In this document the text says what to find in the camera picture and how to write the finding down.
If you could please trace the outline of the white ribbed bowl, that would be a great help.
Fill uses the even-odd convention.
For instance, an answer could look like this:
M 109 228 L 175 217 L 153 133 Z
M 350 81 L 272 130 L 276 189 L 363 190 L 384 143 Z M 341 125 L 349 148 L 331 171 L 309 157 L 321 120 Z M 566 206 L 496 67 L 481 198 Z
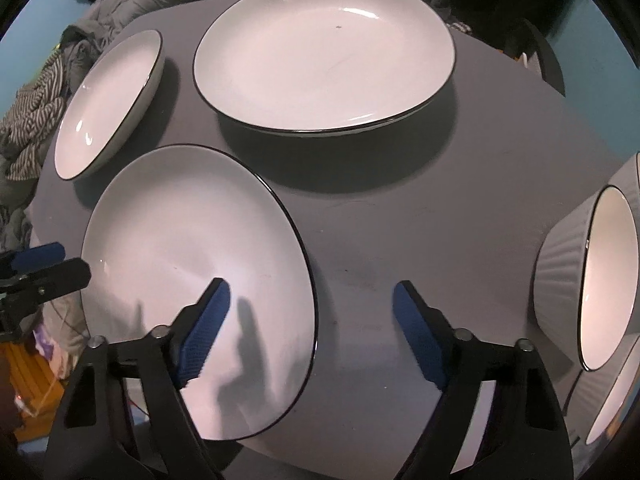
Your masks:
M 534 272 L 535 318 L 573 362 L 593 372 L 612 358 L 629 326 L 639 277 L 631 206 L 607 185 L 550 229 Z
M 595 372 L 581 372 L 565 405 L 565 426 L 575 476 L 613 441 L 639 394 L 639 335 L 625 336 Z

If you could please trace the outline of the large white plate back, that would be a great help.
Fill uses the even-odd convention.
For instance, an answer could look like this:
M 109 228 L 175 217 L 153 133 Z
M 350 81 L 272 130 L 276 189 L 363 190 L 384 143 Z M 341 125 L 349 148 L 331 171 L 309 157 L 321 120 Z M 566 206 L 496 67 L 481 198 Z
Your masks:
M 239 0 L 204 32 L 193 77 L 248 128 L 340 136 L 420 110 L 454 64 L 451 32 L 422 0 Z

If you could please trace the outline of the striped grey white garment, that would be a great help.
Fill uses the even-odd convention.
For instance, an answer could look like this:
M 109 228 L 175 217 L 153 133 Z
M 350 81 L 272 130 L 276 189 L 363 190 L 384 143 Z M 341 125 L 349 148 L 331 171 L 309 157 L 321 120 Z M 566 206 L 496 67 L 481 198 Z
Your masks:
M 43 161 L 66 109 L 62 52 L 55 50 L 35 78 L 16 92 L 1 118 L 1 156 L 10 181 L 40 176 Z

